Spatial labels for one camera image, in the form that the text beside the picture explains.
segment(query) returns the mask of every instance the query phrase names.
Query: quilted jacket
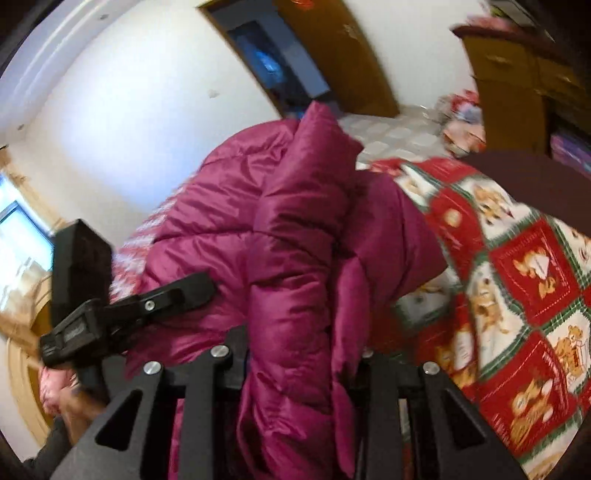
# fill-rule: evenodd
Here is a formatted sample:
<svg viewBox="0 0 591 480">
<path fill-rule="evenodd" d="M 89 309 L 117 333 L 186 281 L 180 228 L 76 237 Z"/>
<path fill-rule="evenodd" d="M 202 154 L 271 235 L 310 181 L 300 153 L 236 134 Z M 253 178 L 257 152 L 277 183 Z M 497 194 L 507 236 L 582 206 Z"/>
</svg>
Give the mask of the quilted jacket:
<svg viewBox="0 0 591 480">
<path fill-rule="evenodd" d="M 151 360 L 191 361 L 246 324 L 251 360 L 235 436 L 245 477 L 353 475 L 346 385 L 372 312 L 446 267 L 392 179 L 355 170 L 361 149 L 317 103 L 301 122 L 244 130 L 205 159 L 150 246 L 137 291 L 207 271 L 218 293 L 203 310 L 146 328 L 129 373 Z M 176 428 L 171 478 L 178 439 Z"/>
</svg>

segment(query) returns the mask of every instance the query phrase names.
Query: wooden door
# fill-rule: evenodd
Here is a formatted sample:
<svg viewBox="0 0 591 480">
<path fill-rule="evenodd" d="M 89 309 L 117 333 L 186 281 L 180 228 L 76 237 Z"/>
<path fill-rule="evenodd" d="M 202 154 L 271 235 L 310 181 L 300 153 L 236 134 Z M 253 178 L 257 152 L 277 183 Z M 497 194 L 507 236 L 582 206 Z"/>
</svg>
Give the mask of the wooden door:
<svg viewBox="0 0 591 480">
<path fill-rule="evenodd" d="M 342 0 L 273 0 L 348 113 L 393 117 L 398 104 Z"/>
</svg>

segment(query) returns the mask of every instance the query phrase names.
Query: magenta puffer jacket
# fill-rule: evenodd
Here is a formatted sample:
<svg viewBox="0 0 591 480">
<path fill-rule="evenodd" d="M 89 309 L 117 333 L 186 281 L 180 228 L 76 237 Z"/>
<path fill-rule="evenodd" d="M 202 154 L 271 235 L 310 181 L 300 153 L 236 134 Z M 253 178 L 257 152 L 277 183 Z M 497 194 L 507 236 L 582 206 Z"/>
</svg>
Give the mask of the magenta puffer jacket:
<svg viewBox="0 0 591 480">
<path fill-rule="evenodd" d="M 171 320 L 174 328 L 146 328 L 129 371 L 191 361 L 245 323 L 251 363 L 236 437 L 249 478 L 353 475 L 354 412 L 343 384 L 355 375 L 371 313 L 446 267 L 392 179 L 355 171 L 361 149 L 320 104 L 301 122 L 244 130 L 207 157 L 148 253 L 140 291 L 207 271 L 218 293 Z"/>
</svg>

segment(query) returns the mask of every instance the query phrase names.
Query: bedspread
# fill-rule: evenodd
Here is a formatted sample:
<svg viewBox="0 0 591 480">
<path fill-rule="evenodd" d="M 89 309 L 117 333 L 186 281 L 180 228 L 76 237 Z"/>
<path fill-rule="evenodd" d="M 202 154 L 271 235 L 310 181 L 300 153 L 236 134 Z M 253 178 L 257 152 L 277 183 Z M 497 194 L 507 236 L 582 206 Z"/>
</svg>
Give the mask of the bedspread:
<svg viewBox="0 0 591 480">
<path fill-rule="evenodd" d="M 375 347 L 437 361 L 541 480 L 591 404 L 591 239 L 457 160 L 372 170 L 424 213 L 449 265 L 374 323 Z"/>
</svg>

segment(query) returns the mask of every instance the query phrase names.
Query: bed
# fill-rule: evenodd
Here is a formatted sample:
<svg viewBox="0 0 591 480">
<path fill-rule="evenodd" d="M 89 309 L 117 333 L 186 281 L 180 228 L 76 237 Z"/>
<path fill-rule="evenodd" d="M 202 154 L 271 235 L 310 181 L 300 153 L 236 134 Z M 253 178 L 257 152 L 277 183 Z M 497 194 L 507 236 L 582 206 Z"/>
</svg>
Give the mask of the bed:
<svg viewBox="0 0 591 480">
<path fill-rule="evenodd" d="M 435 359 L 531 479 L 551 471 L 577 478 L 582 455 L 569 457 L 589 450 L 591 432 L 583 421 L 591 407 L 591 220 L 582 207 L 589 181 L 518 153 L 393 158 L 372 170 L 414 201 L 449 264 L 376 316 L 372 347 Z M 112 300 L 134 292 L 159 226 L 192 179 L 117 253 Z"/>
</svg>

